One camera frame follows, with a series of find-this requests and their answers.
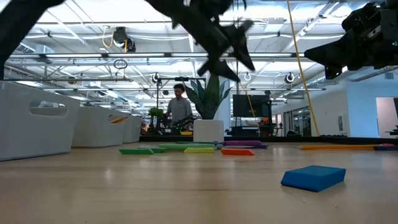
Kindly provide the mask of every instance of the red foam block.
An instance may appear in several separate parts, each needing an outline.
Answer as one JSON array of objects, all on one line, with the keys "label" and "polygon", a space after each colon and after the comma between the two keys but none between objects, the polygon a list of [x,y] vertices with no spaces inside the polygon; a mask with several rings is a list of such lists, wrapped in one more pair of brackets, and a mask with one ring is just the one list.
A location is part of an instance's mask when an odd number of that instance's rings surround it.
[{"label": "red foam block", "polygon": [[222,149],[223,155],[235,155],[235,156],[254,156],[254,152],[251,149]]}]

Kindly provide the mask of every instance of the black screen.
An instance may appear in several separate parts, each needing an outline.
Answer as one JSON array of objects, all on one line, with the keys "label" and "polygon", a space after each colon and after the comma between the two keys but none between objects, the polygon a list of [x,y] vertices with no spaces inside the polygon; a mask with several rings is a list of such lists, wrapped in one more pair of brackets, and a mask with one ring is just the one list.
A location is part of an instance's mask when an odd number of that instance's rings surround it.
[{"label": "black screen", "polygon": [[[269,117],[269,107],[267,102],[269,96],[265,95],[249,95],[253,107],[255,117]],[[250,103],[246,95],[233,95],[233,116],[252,118]]]}]

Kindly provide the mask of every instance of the blue foam block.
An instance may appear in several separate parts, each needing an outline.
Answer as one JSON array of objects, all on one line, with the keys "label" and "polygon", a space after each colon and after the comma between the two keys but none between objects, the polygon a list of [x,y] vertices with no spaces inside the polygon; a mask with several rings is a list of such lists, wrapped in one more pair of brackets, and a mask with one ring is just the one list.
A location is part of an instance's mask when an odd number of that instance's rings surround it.
[{"label": "blue foam block", "polygon": [[298,189],[320,192],[344,181],[346,169],[308,166],[301,169],[286,171],[281,184]]}]

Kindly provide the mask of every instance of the plant pot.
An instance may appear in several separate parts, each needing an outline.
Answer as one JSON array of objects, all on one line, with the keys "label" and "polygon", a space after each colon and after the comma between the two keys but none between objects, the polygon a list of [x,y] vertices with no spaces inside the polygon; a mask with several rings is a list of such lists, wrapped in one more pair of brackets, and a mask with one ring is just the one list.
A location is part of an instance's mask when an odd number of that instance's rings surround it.
[{"label": "plant pot", "polygon": [[193,122],[193,141],[223,142],[224,122],[218,120],[195,120]]}]

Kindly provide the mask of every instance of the white bin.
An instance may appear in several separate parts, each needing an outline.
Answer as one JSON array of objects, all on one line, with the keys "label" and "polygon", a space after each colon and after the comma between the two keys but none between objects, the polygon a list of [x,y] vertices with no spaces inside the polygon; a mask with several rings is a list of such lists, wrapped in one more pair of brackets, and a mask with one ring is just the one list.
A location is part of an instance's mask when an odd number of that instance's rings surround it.
[{"label": "white bin", "polygon": [[[66,108],[30,108],[33,101]],[[70,152],[79,105],[67,96],[0,82],[0,161]]]},{"label": "white bin", "polygon": [[123,143],[133,143],[139,141],[141,134],[142,119],[137,116],[129,115],[124,125]]},{"label": "white bin", "polygon": [[108,147],[123,143],[125,121],[118,124],[112,120],[121,117],[121,112],[102,107],[80,108],[72,147]]}]

